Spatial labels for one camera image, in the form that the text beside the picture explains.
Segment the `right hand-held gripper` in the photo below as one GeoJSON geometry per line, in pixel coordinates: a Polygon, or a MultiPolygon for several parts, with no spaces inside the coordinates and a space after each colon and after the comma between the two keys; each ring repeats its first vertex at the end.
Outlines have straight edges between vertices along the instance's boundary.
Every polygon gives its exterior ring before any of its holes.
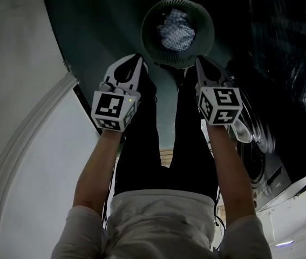
{"type": "Polygon", "coordinates": [[[233,125],[243,109],[239,88],[230,84],[226,70],[216,61],[197,56],[195,66],[201,116],[208,125],[233,125]]]}

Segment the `person's left forearm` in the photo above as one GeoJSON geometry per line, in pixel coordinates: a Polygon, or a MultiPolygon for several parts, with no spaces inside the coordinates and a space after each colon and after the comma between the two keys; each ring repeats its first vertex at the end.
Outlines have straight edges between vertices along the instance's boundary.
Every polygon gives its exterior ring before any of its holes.
{"type": "Polygon", "coordinates": [[[73,206],[84,206],[103,215],[115,166],[121,132],[104,130],[76,185],[73,206]]]}

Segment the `person's right forearm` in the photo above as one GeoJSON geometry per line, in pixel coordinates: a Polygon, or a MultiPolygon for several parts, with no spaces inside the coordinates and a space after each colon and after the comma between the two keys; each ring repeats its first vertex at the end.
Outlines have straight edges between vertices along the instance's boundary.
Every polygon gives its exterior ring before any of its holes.
{"type": "Polygon", "coordinates": [[[255,215],[250,178],[233,142],[223,126],[207,126],[218,184],[222,195],[226,226],[255,215]]]}

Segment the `white blue checked clothes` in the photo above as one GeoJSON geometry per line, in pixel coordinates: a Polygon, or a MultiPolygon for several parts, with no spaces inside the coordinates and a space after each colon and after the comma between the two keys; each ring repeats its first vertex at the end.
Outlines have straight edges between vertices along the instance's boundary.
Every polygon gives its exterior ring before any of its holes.
{"type": "Polygon", "coordinates": [[[157,26],[164,48],[172,51],[184,51],[188,49],[195,37],[195,31],[191,27],[185,12],[172,9],[164,15],[163,23],[157,26]]]}

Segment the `person's white shirt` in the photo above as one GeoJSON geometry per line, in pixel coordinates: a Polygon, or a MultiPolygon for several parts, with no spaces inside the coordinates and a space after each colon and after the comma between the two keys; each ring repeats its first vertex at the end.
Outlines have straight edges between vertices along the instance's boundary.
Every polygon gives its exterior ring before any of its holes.
{"type": "Polygon", "coordinates": [[[94,210],[70,209],[51,259],[272,259],[260,219],[249,215],[214,239],[214,201],[180,190],[135,190],[112,198],[107,228],[94,210]]]}

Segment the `dark grey washing machine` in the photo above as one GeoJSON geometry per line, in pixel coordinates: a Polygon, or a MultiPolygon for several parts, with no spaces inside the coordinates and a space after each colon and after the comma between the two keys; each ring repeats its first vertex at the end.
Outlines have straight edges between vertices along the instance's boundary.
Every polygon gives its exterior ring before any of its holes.
{"type": "MultiPolygon", "coordinates": [[[[275,151],[275,140],[238,142],[237,151],[250,177],[257,212],[282,202],[283,193],[292,184],[306,179],[306,168],[285,168],[275,151]]],[[[305,187],[306,183],[290,196],[303,192],[305,187]]]]}

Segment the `green laundry basket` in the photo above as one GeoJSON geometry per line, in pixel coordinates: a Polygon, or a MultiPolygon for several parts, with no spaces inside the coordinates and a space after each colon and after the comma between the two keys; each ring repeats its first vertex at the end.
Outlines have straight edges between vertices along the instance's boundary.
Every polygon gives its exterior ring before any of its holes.
{"type": "Polygon", "coordinates": [[[208,11],[189,0],[161,0],[145,15],[141,26],[141,40],[147,54],[157,65],[185,69],[195,63],[196,56],[206,56],[215,38],[214,23],[208,11]],[[195,31],[191,45],[184,51],[173,51],[163,47],[158,25],[163,22],[163,14],[177,9],[187,14],[187,20],[195,31]]]}

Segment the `person's black trousers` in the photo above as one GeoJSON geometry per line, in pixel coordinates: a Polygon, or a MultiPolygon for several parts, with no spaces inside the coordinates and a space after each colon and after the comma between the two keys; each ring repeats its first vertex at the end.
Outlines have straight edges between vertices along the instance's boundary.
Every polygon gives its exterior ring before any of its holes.
{"type": "Polygon", "coordinates": [[[164,167],[160,159],[157,130],[156,87],[149,76],[142,75],[143,94],[137,112],[125,130],[125,142],[115,173],[116,195],[133,190],[166,189],[202,194],[216,200],[217,174],[214,158],[201,130],[196,105],[195,68],[186,75],[178,88],[175,117],[175,140],[172,162],[164,167]]]}

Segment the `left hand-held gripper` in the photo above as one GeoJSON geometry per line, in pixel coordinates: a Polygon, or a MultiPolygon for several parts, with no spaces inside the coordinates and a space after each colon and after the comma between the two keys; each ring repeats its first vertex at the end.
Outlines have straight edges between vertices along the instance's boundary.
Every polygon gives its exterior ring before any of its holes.
{"type": "Polygon", "coordinates": [[[148,79],[148,65],[139,53],[110,65],[94,92],[91,117],[95,124],[102,130],[123,132],[137,111],[139,92],[148,79]]]}

